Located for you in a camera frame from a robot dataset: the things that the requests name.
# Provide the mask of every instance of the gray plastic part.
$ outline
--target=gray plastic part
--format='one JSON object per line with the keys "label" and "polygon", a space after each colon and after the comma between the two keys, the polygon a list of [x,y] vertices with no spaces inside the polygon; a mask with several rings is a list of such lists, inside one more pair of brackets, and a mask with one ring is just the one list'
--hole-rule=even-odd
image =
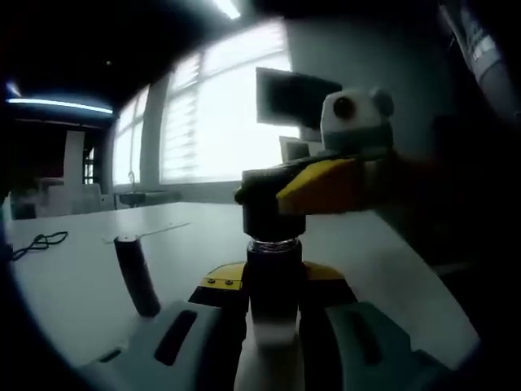
{"label": "gray plastic part", "polygon": [[328,132],[322,134],[324,148],[349,155],[371,154],[378,151],[376,155],[384,155],[393,145],[392,127],[386,120],[382,125],[374,128],[363,128],[349,132]]}
{"label": "gray plastic part", "polygon": [[[185,310],[195,312],[197,317],[173,365],[164,365],[155,359],[155,352],[175,319]],[[220,316],[221,309],[215,307],[175,302],[134,334],[120,354],[108,362],[92,362],[81,372],[96,389],[195,390],[204,348]]]}
{"label": "gray plastic part", "polygon": [[[427,353],[413,352],[409,335],[369,303],[330,307],[326,315],[338,344],[343,390],[423,390],[448,373]],[[372,362],[364,351],[367,345],[376,350]]]}

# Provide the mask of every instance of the metal cylinder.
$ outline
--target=metal cylinder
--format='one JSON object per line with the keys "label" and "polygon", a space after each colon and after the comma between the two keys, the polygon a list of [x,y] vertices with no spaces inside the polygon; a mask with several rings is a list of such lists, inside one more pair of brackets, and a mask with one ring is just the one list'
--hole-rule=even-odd
{"label": "metal cylinder", "polygon": [[139,238],[135,235],[118,236],[114,239],[114,247],[136,310],[143,317],[153,318],[160,312],[161,305],[152,285]]}

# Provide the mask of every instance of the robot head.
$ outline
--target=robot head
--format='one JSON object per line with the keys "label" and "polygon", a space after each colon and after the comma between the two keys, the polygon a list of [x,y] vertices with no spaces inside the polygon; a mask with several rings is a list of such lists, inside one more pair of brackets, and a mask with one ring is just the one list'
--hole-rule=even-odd
{"label": "robot head", "polygon": [[329,94],[322,106],[324,148],[348,154],[392,146],[389,117],[394,103],[387,92],[374,89],[342,90]]}

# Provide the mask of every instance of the robot eye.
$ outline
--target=robot eye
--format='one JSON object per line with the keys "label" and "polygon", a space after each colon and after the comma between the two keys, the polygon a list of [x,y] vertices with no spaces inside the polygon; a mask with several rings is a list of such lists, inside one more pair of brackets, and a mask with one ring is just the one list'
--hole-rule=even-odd
{"label": "robot eye", "polygon": [[353,118],[356,110],[357,107],[355,106],[355,103],[345,96],[338,98],[333,103],[333,112],[335,112],[335,115],[338,118],[343,120],[349,120]]}

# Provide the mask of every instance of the yellow plastic part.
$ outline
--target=yellow plastic part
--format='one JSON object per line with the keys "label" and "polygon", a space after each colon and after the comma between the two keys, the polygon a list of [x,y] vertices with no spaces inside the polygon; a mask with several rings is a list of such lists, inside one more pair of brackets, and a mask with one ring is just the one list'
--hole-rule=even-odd
{"label": "yellow plastic part", "polygon": [[322,160],[306,167],[278,194],[282,214],[344,213],[358,208],[363,168],[356,159]]}
{"label": "yellow plastic part", "polygon": [[208,273],[199,286],[238,291],[243,286],[241,280],[245,264],[245,262],[240,262],[219,266]]}
{"label": "yellow plastic part", "polygon": [[304,264],[306,265],[308,281],[316,281],[319,279],[344,279],[344,275],[332,267],[307,261],[305,261]]}

